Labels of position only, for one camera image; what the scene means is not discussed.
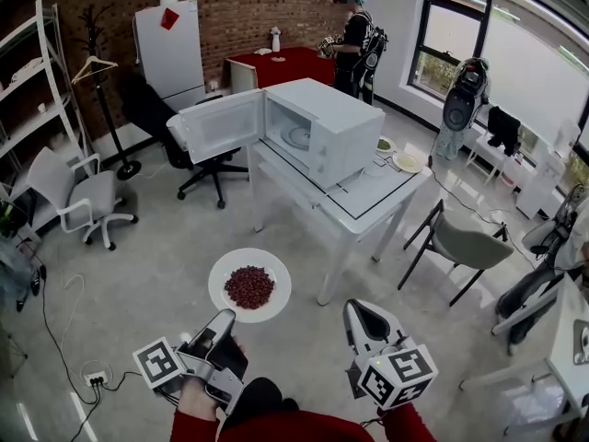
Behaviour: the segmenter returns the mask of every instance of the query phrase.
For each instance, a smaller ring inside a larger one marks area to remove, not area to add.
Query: shelving unit
[[[55,36],[55,47],[48,40],[45,30],[52,26]],[[65,143],[55,148],[54,151],[66,162],[78,162],[91,155],[91,147],[87,135],[87,129],[82,120],[80,110],[75,101],[74,90],[70,82],[67,65],[64,58],[64,47],[59,28],[59,14],[57,5],[44,8],[41,0],[35,3],[35,16],[31,17],[18,28],[11,31],[0,41],[0,59],[15,50],[20,43],[37,34],[40,45],[41,63],[21,74],[18,81],[10,84],[0,92],[0,105],[8,103],[6,100],[15,91],[22,89],[30,79],[45,74],[52,93],[52,100],[45,103],[45,112],[40,112],[36,106],[30,107],[30,116],[17,126],[4,126],[0,120],[0,158],[6,157],[14,170],[14,176],[10,184],[0,184],[0,199],[13,203],[23,194],[29,191],[27,176],[31,159],[20,161],[14,152],[14,148],[25,141],[28,136],[42,129],[48,122],[59,118],[65,133]],[[57,72],[64,78],[65,91],[60,93],[57,86],[53,66],[57,66]],[[65,108],[70,106],[74,112],[77,126],[72,126]],[[87,175],[93,175],[89,166],[86,166]],[[23,234],[38,239],[35,234],[40,227],[45,226],[54,219],[57,214],[52,206],[39,198],[35,204],[35,212],[29,219],[29,225],[25,227]]]

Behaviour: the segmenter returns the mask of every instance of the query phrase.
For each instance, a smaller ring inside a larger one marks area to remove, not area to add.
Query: coat rack
[[[98,19],[100,16],[107,11],[112,5],[104,6],[95,17],[93,17],[94,6],[90,5],[88,10],[85,11],[80,19],[82,19],[86,23],[86,27],[88,29],[88,41],[74,39],[74,41],[82,42],[85,44],[84,48],[88,51],[90,56],[94,56],[95,58],[98,56],[97,52],[99,52],[98,47],[98,38],[102,34],[103,28],[97,26]],[[96,86],[96,93],[98,95],[98,102],[100,103],[100,107],[102,108],[102,112],[104,113],[104,119],[107,122],[107,126],[109,127],[110,134],[112,135],[112,140],[114,141],[114,145],[117,147],[117,151],[119,152],[119,157],[122,161],[121,168],[117,171],[117,177],[120,180],[128,180],[133,175],[137,174],[139,170],[141,170],[141,164],[137,160],[127,160],[127,156],[125,155],[124,150],[121,146],[121,141],[119,140],[119,136],[117,135],[116,129],[114,127],[114,123],[112,122],[112,118],[110,117],[110,110],[109,105],[107,104],[106,98],[104,97],[104,91],[102,90],[102,83],[104,80],[100,79],[100,75],[98,72],[104,70],[101,68],[97,62],[91,63],[92,69],[92,78],[94,80],[94,85]]]

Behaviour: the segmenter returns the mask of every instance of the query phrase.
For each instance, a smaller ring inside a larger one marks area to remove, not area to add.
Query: red sticker
[[[164,17],[162,18],[162,26],[165,29],[170,30],[170,29],[172,29],[172,27],[174,26],[174,23],[176,23],[178,18],[179,18],[178,13],[170,10],[169,8],[166,8],[166,11],[164,12]]]

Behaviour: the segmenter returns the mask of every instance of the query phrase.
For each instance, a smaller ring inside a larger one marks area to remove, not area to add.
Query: hanger
[[[107,67],[104,67],[102,69],[98,69],[97,71],[94,71],[94,72],[88,72],[85,74],[85,71],[88,69],[88,67],[90,65],[92,65],[92,63],[106,65]],[[77,84],[83,78],[86,78],[88,76],[92,76],[93,74],[97,74],[98,72],[102,72],[103,70],[109,70],[109,69],[112,69],[113,67],[118,67],[118,66],[119,65],[117,63],[112,63],[110,61],[103,61],[102,59],[99,59],[97,56],[91,55],[90,57],[88,57],[86,59],[86,63],[84,64],[84,67],[82,67],[80,69],[80,72],[78,72],[74,76],[74,78],[72,79],[72,85]]]

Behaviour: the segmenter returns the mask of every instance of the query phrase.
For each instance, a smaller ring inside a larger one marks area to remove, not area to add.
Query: white plate
[[[384,136],[379,136],[378,140],[383,140],[383,141],[387,141],[390,144],[390,148],[389,149],[379,149],[378,147],[376,148],[376,150],[378,152],[382,152],[383,154],[390,154],[391,152],[395,152],[397,150],[397,145],[395,143],[393,143],[390,139],[388,139],[387,137]]]
[[[263,267],[274,282],[268,303],[257,309],[240,308],[225,291],[225,283],[235,270]],[[291,276],[284,264],[275,256],[260,249],[232,250],[219,259],[209,274],[209,295],[217,309],[231,308],[239,322],[262,322],[276,316],[288,303],[291,295]]]
[[[404,152],[393,154],[393,162],[401,170],[405,170],[408,173],[418,173],[423,169],[423,165],[415,157]]]

